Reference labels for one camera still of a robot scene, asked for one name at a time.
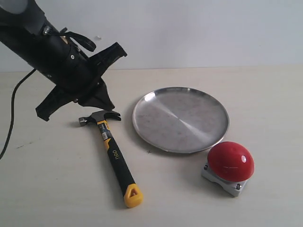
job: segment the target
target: table surface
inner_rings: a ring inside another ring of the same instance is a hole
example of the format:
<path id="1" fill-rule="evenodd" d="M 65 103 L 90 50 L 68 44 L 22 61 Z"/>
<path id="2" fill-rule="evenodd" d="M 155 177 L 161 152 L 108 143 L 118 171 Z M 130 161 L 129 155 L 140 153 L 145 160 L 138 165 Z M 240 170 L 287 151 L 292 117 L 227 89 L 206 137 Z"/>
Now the table surface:
<path id="1" fill-rule="evenodd" d="M 0 74 L 1 146 L 11 93 L 24 75 Z M 78 126 L 96 108 L 71 103 L 49 122 L 40 120 L 35 108 L 53 84 L 35 73 L 17 93 L 15 126 L 0 161 L 0 226 L 302 226 L 302 75 L 303 65 L 108 71 L 104 80 L 123 117 L 109 125 L 145 196 L 126 209 L 98 128 Z M 247 147 L 255 161 L 240 197 L 201 177 L 207 151 L 170 154 L 136 135 L 136 102 L 171 86 L 202 90 L 225 106 L 224 140 Z"/>

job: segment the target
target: yellow and black handle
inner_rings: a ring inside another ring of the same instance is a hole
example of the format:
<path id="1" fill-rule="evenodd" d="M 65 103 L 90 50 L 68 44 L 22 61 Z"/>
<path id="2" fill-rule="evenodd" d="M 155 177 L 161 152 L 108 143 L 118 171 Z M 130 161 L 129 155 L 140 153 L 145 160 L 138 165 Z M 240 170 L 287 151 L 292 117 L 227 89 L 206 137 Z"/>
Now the yellow and black handle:
<path id="1" fill-rule="evenodd" d="M 136 207 L 142 203 L 143 194 L 135 183 L 133 176 L 123 158 L 123 155 L 113 135 L 110 132 L 107 122 L 100 121 L 97 124 L 103 137 L 109 160 L 120 184 L 124 202 L 129 208 Z"/>

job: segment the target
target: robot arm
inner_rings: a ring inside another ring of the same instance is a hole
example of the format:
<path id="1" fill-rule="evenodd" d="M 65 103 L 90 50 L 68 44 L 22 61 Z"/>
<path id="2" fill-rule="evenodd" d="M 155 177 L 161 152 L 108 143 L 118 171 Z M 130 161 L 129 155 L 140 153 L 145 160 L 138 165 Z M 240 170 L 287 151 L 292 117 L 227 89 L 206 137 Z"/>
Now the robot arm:
<path id="1" fill-rule="evenodd" d="M 115 43 L 88 57 L 71 38 L 91 52 L 96 48 L 82 35 L 59 32 L 35 0 L 0 0 L 0 41 L 56 85 L 36 108 L 45 121 L 72 101 L 108 111 L 115 107 L 101 76 L 126 52 Z"/>

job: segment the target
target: red dome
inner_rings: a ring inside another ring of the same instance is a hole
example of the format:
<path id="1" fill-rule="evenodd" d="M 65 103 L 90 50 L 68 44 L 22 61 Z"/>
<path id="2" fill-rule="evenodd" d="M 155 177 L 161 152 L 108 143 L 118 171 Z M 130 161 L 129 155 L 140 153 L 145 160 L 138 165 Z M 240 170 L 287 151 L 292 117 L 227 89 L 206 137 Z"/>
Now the red dome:
<path id="1" fill-rule="evenodd" d="M 214 146 L 207 156 L 209 167 L 218 177 L 231 182 L 249 179 L 255 170 L 250 152 L 234 142 L 222 142 Z"/>

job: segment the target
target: claw hammer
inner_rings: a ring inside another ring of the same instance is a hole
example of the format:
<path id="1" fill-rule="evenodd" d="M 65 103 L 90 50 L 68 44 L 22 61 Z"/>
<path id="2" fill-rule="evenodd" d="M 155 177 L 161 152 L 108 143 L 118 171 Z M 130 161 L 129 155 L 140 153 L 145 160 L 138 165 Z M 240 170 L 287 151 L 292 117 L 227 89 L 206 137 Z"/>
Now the claw hammer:
<path id="1" fill-rule="evenodd" d="M 131 172 L 123 158 L 123 155 L 110 132 L 106 119 L 115 119 L 120 121 L 120 114 L 114 111 L 98 111 L 92 113 L 89 117 L 79 118 L 80 126 L 90 122 L 98 125 L 103 137 L 104 145 L 107 150 L 109 160 L 112 164 L 117 180 L 119 182 L 125 205 L 129 208 L 140 205 L 143 201 L 143 194 L 135 183 Z"/>

